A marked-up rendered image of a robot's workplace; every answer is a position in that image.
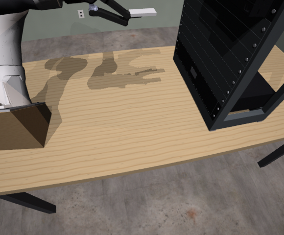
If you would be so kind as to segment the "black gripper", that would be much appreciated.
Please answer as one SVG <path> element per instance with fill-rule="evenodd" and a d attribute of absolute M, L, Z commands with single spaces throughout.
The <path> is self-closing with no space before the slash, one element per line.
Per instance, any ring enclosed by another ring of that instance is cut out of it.
<path fill-rule="evenodd" d="M 154 8 L 129 9 L 128 11 L 114 0 L 100 0 L 104 4 L 107 4 L 112 9 L 114 9 L 119 14 L 121 14 L 123 16 L 122 17 L 105 9 L 99 8 L 97 5 L 94 5 L 96 1 L 97 0 L 64 0 L 66 4 L 87 2 L 89 3 L 90 16 L 102 17 L 104 19 L 110 20 L 112 22 L 118 23 L 123 26 L 128 26 L 128 21 L 130 18 L 141 18 L 143 16 L 156 16 L 157 14 Z"/>

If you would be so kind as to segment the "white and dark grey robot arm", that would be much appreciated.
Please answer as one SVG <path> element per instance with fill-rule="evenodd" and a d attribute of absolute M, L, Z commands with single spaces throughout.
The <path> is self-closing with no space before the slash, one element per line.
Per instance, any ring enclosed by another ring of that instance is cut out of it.
<path fill-rule="evenodd" d="M 64 0 L 0 0 L 0 109 L 32 104 L 25 83 L 21 41 L 29 9 L 62 8 Z"/>

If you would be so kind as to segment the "black server rack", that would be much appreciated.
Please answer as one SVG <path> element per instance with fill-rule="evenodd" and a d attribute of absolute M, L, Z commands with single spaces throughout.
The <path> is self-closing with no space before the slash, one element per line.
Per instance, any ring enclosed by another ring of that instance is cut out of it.
<path fill-rule="evenodd" d="M 283 31 L 284 0 L 184 0 L 173 60 L 210 132 L 284 100 L 284 83 L 275 92 L 258 72 Z"/>

